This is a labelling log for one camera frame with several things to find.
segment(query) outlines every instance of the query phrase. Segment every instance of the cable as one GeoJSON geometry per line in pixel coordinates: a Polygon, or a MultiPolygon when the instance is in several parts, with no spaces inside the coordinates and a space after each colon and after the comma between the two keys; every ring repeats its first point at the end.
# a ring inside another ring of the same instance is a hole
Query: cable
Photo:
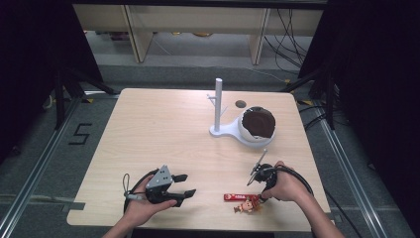
{"type": "Polygon", "coordinates": [[[283,48],[285,48],[287,51],[290,51],[290,52],[292,52],[292,53],[296,53],[296,55],[297,55],[297,57],[298,57],[298,59],[299,59],[299,61],[300,61],[300,63],[303,63],[303,58],[305,58],[306,56],[305,55],[303,55],[303,54],[301,54],[300,53],[300,51],[299,51],[299,49],[300,50],[302,50],[303,52],[305,52],[306,53],[306,50],[304,50],[297,42],[296,42],[296,40],[294,39],[294,32],[293,32],[293,23],[292,23],[292,17],[293,17],[293,10],[292,9],[289,9],[288,10],[288,12],[289,12],[289,22],[288,22],[288,24],[287,24],[287,26],[285,25],[285,23],[284,23],[284,21],[283,21],[283,19],[282,19],[282,17],[281,17],[281,14],[280,14],[280,11],[279,11],[279,9],[277,9],[277,14],[278,14],[278,17],[279,17],[279,19],[280,19],[280,21],[281,21],[281,24],[283,25],[283,28],[284,28],[284,32],[285,32],[285,34],[284,34],[284,36],[283,36],[283,38],[281,39],[281,41],[279,41],[278,40],[278,38],[277,37],[275,37],[275,39],[278,41],[278,43],[283,47],[283,48]],[[287,48],[287,47],[285,47],[282,43],[283,43],[283,41],[284,41],[284,39],[285,39],[285,37],[288,37],[288,39],[291,41],[291,43],[292,43],[292,45],[293,45],[293,47],[294,47],[294,50],[291,50],[291,49],[289,49],[289,48],[287,48]]]}
{"type": "Polygon", "coordinates": [[[317,116],[316,118],[312,119],[312,121],[310,121],[310,122],[308,122],[307,124],[304,125],[305,131],[307,131],[309,128],[314,126],[317,122],[320,122],[322,119],[325,119],[326,116],[327,116],[327,114],[323,113],[323,114],[317,116]]]}
{"type": "MultiPolygon", "coordinates": [[[[272,176],[272,173],[274,173],[274,172],[276,172],[276,173],[277,172],[285,172],[285,173],[288,173],[288,174],[294,176],[295,178],[297,178],[298,180],[300,180],[303,183],[303,185],[306,187],[306,189],[309,191],[309,193],[311,193],[312,195],[314,194],[314,192],[312,190],[312,187],[309,185],[309,182],[302,175],[300,175],[298,172],[294,171],[293,169],[291,169],[287,166],[278,165],[276,167],[270,167],[270,168],[265,168],[263,170],[260,170],[260,171],[254,173],[252,175],[250,181],[254,181],[254,180],[261,181],[261,179],[264,178],[262,180],[267,181],[267,184],[269,184],[268,179],[272,176]]],[[[273,186],[275,186],[275,184],[276,184],[276,180],[271,186],[266,186],[264,190],[272,188],[273,186]]]]}
{"type": "Polygon", "coordinates": [[[344,212],[343,208],[339,205],[339,203],[337,202],[337,200],[334,199],[334,197],[330,194],[330,192],[327,189],[324,188],[324,191],[331,198],[331,200],[334,202],[334,204],[336,204],[337,208],[339,208],[339,210],[344,215],[344,217],[346,218],[346,220],[349,221],[349,224],[355,230],[356,234],[358,234],[358,236],[360,238],[362,238],[362,234],[359,232],[358,228],[356,228],[355,224],[352,222],[352,220],[349,218],[349,216],[347,216],[346,212],[344,212]]]}
{"type": "Polygon", "coordinates": [[[306,107],[306,108],[300,109],[299,110],[299,113],[301,113],[303,111],[306,111],[306,110],[309,110],[309,109],[315,109],[315,108],[325,108],[325,106],[310,106],[310,107],[306,107]]]}
{"type": "Polygon", "coordinates": [[[129,205],[130,199],[127,198],[127,195],[129,194],[135,194],[134,191],[136,190],[136,188],[140,185],[140,183],[142,183],[143,180],[145,180],[148,176],[151,175],[155,175],[158,172],[158,169],[154,170],[154,171],[150,171],[149,173],[147,173],[145,176],[143,176],[142,178],[140,178],[140,180],[133,186],[133,188],[131,190],[128,190],[129,188],[129,180],[130,180],[130,175],[129,174],[125,174],[123,177],[123,187],[124,187],[124,195],[126,196],[126,199],[124,201],[124,212],[126,212],[127,210],[127,206],[129,205]]]}
{"type": "Polygon", "coordinates": [[[275,52],[276,55],[279,55],[279,56],[283,57],[285,60],[293,63],[297,67],[301,67],[300,63],[296,62],[295,60],[293,60],[292,58],[288,57],[287,55],[285,55],[284,53],[282,53],[278,50],[278,48],[280,48],[280,45],[278,47],[275,47],[275,46],[272,45],[272,43],[268,40],[268,38],[266,36],[264,36],[264,39],[266,40],[266,42],[271,47],[271,49],[275,52]]]}

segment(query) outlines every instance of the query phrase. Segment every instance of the red candy wrapper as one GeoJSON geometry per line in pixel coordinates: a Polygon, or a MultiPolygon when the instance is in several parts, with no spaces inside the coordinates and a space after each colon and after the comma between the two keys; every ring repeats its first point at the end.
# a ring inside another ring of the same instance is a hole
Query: red candy wrapper
{"type": "Polygon", "coordinates": [[[257,194],[235,194],[225,193],[223,195],[225,201],[245,201],[245,200],[259,200],[260,197],[257,194]]]}

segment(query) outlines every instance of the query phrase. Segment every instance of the gray floor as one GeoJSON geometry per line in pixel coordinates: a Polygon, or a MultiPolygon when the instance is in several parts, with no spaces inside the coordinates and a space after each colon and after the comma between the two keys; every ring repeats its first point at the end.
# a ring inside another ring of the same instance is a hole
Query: gray floor
{"type": "MultiPolygon", "coordinates": [[[[214,80],[215,75],[223,75],[222,78],[229,80],[229,76],[239,75],[244,82],[233,83],[233,89],[276,91],[285,85],[287,79],[295,81],[294,72],[298,71],[295,65],[284,59],[277,59],[267,43],[263,46],[260,64],[252,65],[247,36],[215,34],[200,38],[187,33],[157,33],[143,63],[135,62],[128,41],[111,41],[107,34],[96,35],[94,32],[88,32],[86,37],[105,82],[116,89],[136,87],[139,84],[141,87],[163,87],[169,86],[166,84],[169,82],[172,82],[173,88],[194,88],[194,80],[214,80]],[[279,66],[291,73],[280,70],[279,66]]],[[[278,45],[274,37],[268,39],[278,45]]],[[[296,40],[307,49],[311,38],[296,40]]],[[[295,54],[287,54],[297,60],[295,54]]],[[[293,92],[296,100],[309,99],[307,92],[310,86],[311,83],[308,83],[296,89],[293,92]]],[[[80,103],[77,106],[11,237],[100,237],[109,229],[69,226],[65,217],[115,102],[115,98],[97,98],[92,103],[80,103]],[[80,139],[75,138],[73,132],[80,123],[86,122],[92,123],[92,126],[84,128],[90,134],[89,140],[83,146],[70,146],[69,142],[80,139]]],[[[306,124],[316,116],[316,110],[306,110],[301,113],[302,123],[306,124]]],[[[346,118],[341,112],[337,112],[335,120],[335,133],[388,237],[414,237],[380,178],[367,166],[368,158],[346,118]]],[[[43,153],[53,134],[54,123],[52,107],[34,122],[33,129],[20,143],[22,154],[9,157],[0,166],[1,214],[8,210],[43,153]]],[[[308,129],[307,136],[324,187],[337,200],[363,237],[377,237],[369,229],[337,154],[327,139],[322,122],[308,129]]],[[[358,237],[338,206],[330,198],[329,202],[337,226],[347,237],[358,237]]],[[[312,237],[310,233],[275,236],[312,237]]]]}

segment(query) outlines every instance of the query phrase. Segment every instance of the forearm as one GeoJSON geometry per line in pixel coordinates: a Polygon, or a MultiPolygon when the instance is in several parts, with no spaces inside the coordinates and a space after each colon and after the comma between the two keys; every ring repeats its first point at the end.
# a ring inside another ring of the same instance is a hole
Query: forearm
{"type": "Polygon", "coordinates": [[[296,203],[308,219],[316,237],[344,237],[339,229],[322,210],[315,197],[309,193],[302,194],[296,203]]]}
{"type": "Polygon", "coordinates": [[[123,238],[131,230],[133,226],[128,225],[129,222],[124,221],[124,217],[121,218],[102,238],[123,238]]]}

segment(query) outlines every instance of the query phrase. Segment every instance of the wire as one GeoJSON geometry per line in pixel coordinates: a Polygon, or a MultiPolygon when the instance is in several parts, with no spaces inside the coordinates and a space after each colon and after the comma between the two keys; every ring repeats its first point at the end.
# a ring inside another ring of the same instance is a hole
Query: wire
{"type": "Polygon", "coordinates": [[[124,188],[124,195],[128,194],[129,191],[129,184],[130,184],[130,175],[125,174],[123,176],[123,188],[124,188]]]}
{"type": "Polygon", "coordinates": [[[356,234],[358,234],[358,236],[360,238],[362,238],[362,234],[359,232],[358,228],[355,226],[355,224],[352,222],[352,220],[349,218],[349,216],[346,214],[346,212],[344,212],[343,208],[339,205],[339,203],[337,202],[337,200],[334,199],[334,197],[331,195],[331,193],[327,189],[324,188],[324,191],[331,198],[331,200],[334,202],[334,204],[336,204],[337,208],[339,208],[339,210],[344,215],[344,217],[346,218],[346,220],[349,221],[349,224],[355,230],[356,234]]]}
{"type": "Polygon", "coordinates": [[[292,58],[288,57],[287,55],[285,55],[284,53],[282,53],[281,51],[278,50],[281,47],[281,45],[279,45],[278,47],[275,47],[275,46],[272,45],[272,43],[268,40],[268,38],[266,36],[264,36],[264,39],[266,40],[266,42],[268,43],[268,45],[271,47],[271,49],[275,52],[275,55],[276,56],[281,56],[282,58],[284,58],[285,60],[291,62],[295,66],[301,67],[300,63],[296,62],[295,60],[293,60],[292,58]]]}
{"type": "Polygon", "coordinates": [[[304,125],[305,131],[307,131],[309,128],[314,126],[316,123],[320,122],[321,120],[325,119],[327,117],[327,114],[323,113],[316,118],[312,119],[312,121],[308,122],[304,125]]]}
{"type": "Polygon", "coordinates": [[[309,109],[315,109],[315,108],[325,108],[325,106],[310,106],[310,107],[306,107],[306,108],[300,109],[299,110],[299,113],[301,113],[303,111],[306,111],[306,110],[309,110],[309,109]]]}
{"type": "Polygon", "coordinates": [[[286,24],[284,23],[284,21],[283,21],[283,18],[281,17],[281,14],[280,14],[280,11],[279,11],[279,9],[277,9],[277,14],[278,14],[278,17],[279,17],[279,19],[280,19],[280,21],[281,21],[281,24],[283,25],[283,28],[284,28],[284,32],[285,32],[285,34],[284,34],[284,36],[283,36],[283,38],[281,39],[281,41],[279,41],[278,40],[278,38],[276,37],[276,36],[274,36],[275,37],[275,39],[278,41],[278,43],[279,43],[279,45],[280,46],[282,46],[285,50],[287,50],[287,51],[289,51],[289,52],[292,52],[292,53],[296,53],[296,55],[297,55],[297,58],[299,59],[299,62],[300,62],[300,64],[302,64],[303,63],[303,60],[304,60],[304,58],[306,57],[306,55],[303,55],[300,51],[299,51],[299,49],[300,50],[302,50],[304,53],[306,53],[306,50],[304,50],[298,43],[297,43],[297,41],[294,39],[294,32],[293,32],[293,23],[292,23],[292,17],[293,17],[293,10],[292,9],[289,9],[288,10],[288,13],[289,13],[289,22],[288,22],[288,24],[287,24],[287,26],[286,26],[286,24]],[[292,43],[292,45],[293,45],[293,47],[294,47],[294,50],[291,50],[291,49],[289,49],[289,48],[287,48],[287,47],[285,47],[284,46],[284,44],[283,44],[283,41],[284,41],[284,39],[286,38],[286,37],[288,37],[288,39],[291,41],[291,43],[292,43]]]}
{"type": "Polygon", "coordinates": [[[251,180],[250,180],[250,182],[248,184],[251,184],[251,182],[255,180],[255,177],[257,175],[260,175],[261,176],[261,175],[263,175],[265,173],[268,173],[269,174],[269,173],[273,173],[273,172],[286,172],[286,173],[294,176],[295,178],[297,178],[298,180],[300,180],[303,183],[303,185],[306,187],[306,189],[309,191],[309,193],[311,193],[312,195],[314,194],[314,192],[312,190],[312,187],[309,185],[309,182],[302,175],[300,175],[298,172],[294,171],[293,169],[291,169],[291,168],[289,168],[287,166],[282,166],[282,165],[279,165],[279,166],[277,166],[275,168],[273,168],[273,167],[266,168],[266,169],[263,169],[263,170],[260,170],[260,171],[258,171],[256,173],[254,173],[252,175],[252,178],[251,178],[251,180]]]}

